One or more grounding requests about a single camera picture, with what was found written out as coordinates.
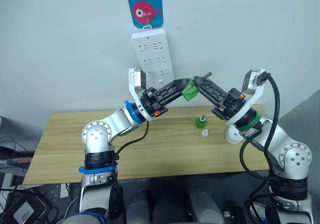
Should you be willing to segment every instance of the small bottle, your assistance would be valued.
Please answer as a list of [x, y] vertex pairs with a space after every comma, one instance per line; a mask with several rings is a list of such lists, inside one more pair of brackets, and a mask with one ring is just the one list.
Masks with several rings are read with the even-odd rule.
[[208, 135], [209, 135], [209, 130], [208, 129], [203, 129], [202, 132], [201, 132], [201, 136], [203, 138], [206, 138], [206, 137], [208, 137]]
[[206, 124], [207, 124], [207, 121], [206, 121], [205, 115], [200, 116], [195, 120], [196, 128], [199, 128], [199, 129], [205, 128]]

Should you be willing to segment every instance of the white power strip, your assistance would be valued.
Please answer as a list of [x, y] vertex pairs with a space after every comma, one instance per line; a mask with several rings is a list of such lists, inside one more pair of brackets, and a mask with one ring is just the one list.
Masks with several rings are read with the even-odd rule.
[[175, 79], [165, 29], [134, 33], [131, 42], [141, 69], [146, 74], [147, 88], [159, 89]]

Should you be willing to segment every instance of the blue ring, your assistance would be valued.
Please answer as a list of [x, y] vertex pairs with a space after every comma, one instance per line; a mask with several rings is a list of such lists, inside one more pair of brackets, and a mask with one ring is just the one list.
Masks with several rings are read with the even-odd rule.
[[140, 118], [138, 117], [138, 115], [135, 113], [135, 110], [134, 110], [134, 108], [132, 107], [132, 104], [131, 104], [129, 101], [127, 101], [127, 100], [124, 101], [124, 104], [125, 104], [126, 109], [129, 111], [130, 115], [132, 116], [132, 118], [133, 118], [137, 123], [142, 124], [143, 121], [140, 120]]
[[99, 168], [99, 169], [86, 169], [84, 166], [81, 166], [79, 168], [79, 172], [83, 174], [108, 173], [108, 172], [114, 171], [116, 168], [117, 166], [115, 165]]
[[93, 212], [88, 212], [88, 211], [83, 211], [79, 213], [73, 213], [68, 216], [68, 218], [74, 217], [74, 216], [79, 216], [79, 215], [88, 215], [96, 218], [100, 224], [107, 224], [107, 219], [104, 215], [98, 214], [98, 213], [93, 213]]

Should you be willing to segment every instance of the green ring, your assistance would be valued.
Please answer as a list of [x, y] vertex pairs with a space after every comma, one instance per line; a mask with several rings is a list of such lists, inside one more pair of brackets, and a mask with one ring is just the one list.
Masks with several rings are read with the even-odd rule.
[[260, 116], [260, 113], [255, 111], [255, 118], [247, 125], [244, 125], [244, 126], [241, 126], [241, 127], [237, 127], [237, 129], [239, 131], [247, 131], [251, 128], [253, 128], [260, 120], [261, 116]]

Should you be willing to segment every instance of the green bottle cap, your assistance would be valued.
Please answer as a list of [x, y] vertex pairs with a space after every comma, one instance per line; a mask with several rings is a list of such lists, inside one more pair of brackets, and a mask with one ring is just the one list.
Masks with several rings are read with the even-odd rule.
[[185, 86], [185, 88], [182, 91], [183, 97], [190, 101], [192, 98], [194, 98], [199, 92], [199, 88], [197, 87], [197, 84], [194, 82], [192, 78], [189, 78], [188, 84]]
[[200, 116], [195, 120], [196, 128], [199, 128], [199, 129], [205, 128], [206, 124], [207, 124], [207, 121], [206, 121], [205, 115]]

